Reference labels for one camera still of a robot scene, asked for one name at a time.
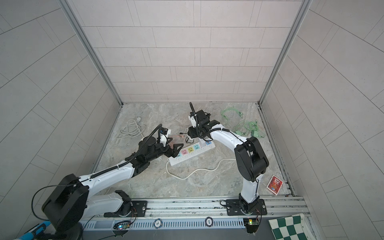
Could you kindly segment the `pink charger with cable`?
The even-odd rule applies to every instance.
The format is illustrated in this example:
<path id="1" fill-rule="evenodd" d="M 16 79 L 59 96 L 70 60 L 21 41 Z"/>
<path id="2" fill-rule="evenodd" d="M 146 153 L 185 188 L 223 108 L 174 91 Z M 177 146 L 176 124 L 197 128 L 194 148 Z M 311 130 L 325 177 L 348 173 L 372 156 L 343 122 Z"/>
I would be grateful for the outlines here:
<path id="1" fill-rule="evenodd" d="M 184 144 L 185 143 L 185 136 L 184 135 L 170 135 L 169 138 L 172 138 L 172 140 L 169 142 L 169 145 L 171 148 L 174 147 L 175 144 Z"/>

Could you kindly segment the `long multicolour power strip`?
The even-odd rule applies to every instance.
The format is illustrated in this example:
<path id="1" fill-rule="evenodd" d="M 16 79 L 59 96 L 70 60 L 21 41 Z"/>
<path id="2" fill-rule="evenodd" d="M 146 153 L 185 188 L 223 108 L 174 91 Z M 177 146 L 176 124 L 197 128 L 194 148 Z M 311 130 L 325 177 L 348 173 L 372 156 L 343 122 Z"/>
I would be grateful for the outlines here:
<path id="1" fill-rule="evenodd" d="M 215 143 L 212 141 L 199 141 L 197 143 L 194 143 L 192 145 L 189 145 L 178 153 L 176 157 L 169 157 L 168 161 L 171 164 L 171 166 L 177 165 L 181 162 L 184 162 L 186 160 L 195 158 L 199 155 L 202 155 L 210 150 L 213 150 L 216 147 Z"/>

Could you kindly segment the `green charger with cable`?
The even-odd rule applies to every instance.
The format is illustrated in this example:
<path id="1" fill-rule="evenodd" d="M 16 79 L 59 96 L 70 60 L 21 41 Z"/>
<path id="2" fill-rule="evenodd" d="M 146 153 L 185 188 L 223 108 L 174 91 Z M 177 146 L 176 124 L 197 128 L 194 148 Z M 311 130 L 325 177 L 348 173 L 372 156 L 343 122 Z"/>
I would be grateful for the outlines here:
<path id="1" fill-rule="evenodd" d="M 259 129 L 257 121 L 240 121 L 234 128 L 234 132 L 243 137 L 264 138 L 266 135 Z"/>

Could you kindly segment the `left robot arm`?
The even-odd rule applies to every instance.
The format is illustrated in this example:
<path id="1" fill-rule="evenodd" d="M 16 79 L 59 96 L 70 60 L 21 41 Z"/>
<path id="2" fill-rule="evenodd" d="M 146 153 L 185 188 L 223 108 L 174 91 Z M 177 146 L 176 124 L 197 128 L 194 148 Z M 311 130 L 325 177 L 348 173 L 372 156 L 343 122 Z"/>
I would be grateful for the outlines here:
<path id="1" fill-rule="evenodd" d="M 139 142 L 136 152 L 119 164 L 91 175 L 65 176 L 42 206 L 47 217 L 43 224 L 32 230 L 34 239 L 78 240 L 83 230 L 81 219 L 99 214 L 114 217 L 136 216 L 132 199 L 122 190 L 109 195 L 98 193 L 118 182 L 133 178 L 146 170 L 151 161 L 177 157 L 183 144 L 170 145 L 172 138 L 161 131 L 157 138 L 147 136 Z"/>

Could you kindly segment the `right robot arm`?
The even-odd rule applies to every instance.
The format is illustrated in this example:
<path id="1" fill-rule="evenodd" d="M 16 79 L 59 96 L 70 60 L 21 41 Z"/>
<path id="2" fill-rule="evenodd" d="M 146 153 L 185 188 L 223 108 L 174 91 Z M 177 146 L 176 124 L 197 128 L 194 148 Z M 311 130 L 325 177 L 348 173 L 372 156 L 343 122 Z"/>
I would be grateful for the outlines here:
<path id="1" fill-rule="evenodd" d="M 190 103 L 188 137 L 206 142 L 217 141 L 234 152 L 237 168 L 243 177 L 243 187 L 237 207 L 245 215 L 266 215 L 264 200 L 260 199 L 259 184 L 265 174 L 269 160 L 256 137 L 245 138 L 226 129 L 220 122 L 210 120 L 210 114 L 203 110 L 195 111 Z"/>

